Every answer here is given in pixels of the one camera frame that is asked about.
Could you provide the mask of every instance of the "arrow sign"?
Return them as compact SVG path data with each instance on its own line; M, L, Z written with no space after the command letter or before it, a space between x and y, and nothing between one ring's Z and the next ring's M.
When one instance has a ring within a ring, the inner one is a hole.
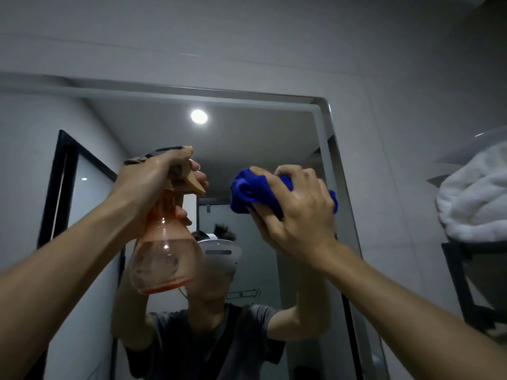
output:
M262 294L262 291L260 289L254 288L254 289L248 289L246 291L239 291L239 292L229 292L226 296L227 300L232 300L234 298L243 298L243 297L259 297Z

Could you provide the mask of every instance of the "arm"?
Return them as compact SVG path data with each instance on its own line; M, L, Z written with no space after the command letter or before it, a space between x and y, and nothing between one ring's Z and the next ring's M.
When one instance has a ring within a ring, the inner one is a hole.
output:
M296 305L279 311L271 317L268 328L268 339L279 341L299 341L316 338L325 333L330 324L330 303L324 276L307 264L290 256L270 236L266 224L256 211L250 210L261 236L288 263L296 268L298 290Z
M153 341L155 329L151 316L146 315L148 296L142 295L130 283L130 264L125 267L116 292L111 314L111 334L133 351L143 351Z
M334 239L334 207L313 170L280 167L294 190L260 168L284 218L254 205L273 239L324 273L370 320L415 379L497 380L507 374L507 351L462 320L391 281Z
M135 238L169 168L191 154L170 150L122 168L106 201L0 276L0 308L8 310L0 316L0 378L23 378L30 370L98 274ZM206 188L206 175L194 173Z

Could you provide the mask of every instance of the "hand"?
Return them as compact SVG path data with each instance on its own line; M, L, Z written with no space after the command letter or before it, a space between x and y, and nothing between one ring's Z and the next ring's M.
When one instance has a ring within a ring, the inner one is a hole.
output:
M144 230L145 216L155 204L167 179L169 168L181 163L190 163L197 181L204 189L208 188L206 175L199 172L200 165L190 156L192 148L172 149L156 157L146 159L142 164L125 165L120 169L118 178L106 201L126 204L133 221L125 230L127 241L141 236ZM176 197L176 216L184 225L192 222L187 219L187 212L181 208L183 195Z
M274 249L281 248L310 264L329 253L337 243L333 215L335 204L326 184L317 178L315 171L302 169L299 165L278 167L276 174L291 178L294 187L291 192L281 179L268 171L257 167L250 170L266 177L284 215L280 221L269 207L253 204L257 213L252 216L263 239Z

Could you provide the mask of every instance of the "black strap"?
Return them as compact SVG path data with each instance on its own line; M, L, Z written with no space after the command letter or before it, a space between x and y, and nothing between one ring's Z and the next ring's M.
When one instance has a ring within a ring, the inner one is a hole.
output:
M234 326L236 320L241 313L240 306L234 306L229 304L229 315L227 316L227 325L224 333L220 337L219 341L213 348L212 354L209 357L208 362L199 371L198 380L216 380L219 376L220 370L224 365L225 358L231 347L232 339L234 337Z

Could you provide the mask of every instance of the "black metal shelf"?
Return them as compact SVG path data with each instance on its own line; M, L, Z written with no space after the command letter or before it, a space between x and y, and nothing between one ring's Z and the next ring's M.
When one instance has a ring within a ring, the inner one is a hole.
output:
M463 268L463 263L471 261L474 255L507 253L507 242L468 244L450 240L447 243L442 243L442 250L465 322L483 333L494 329L495 323L507 324L506 315L485 306L478 306L473 302Z

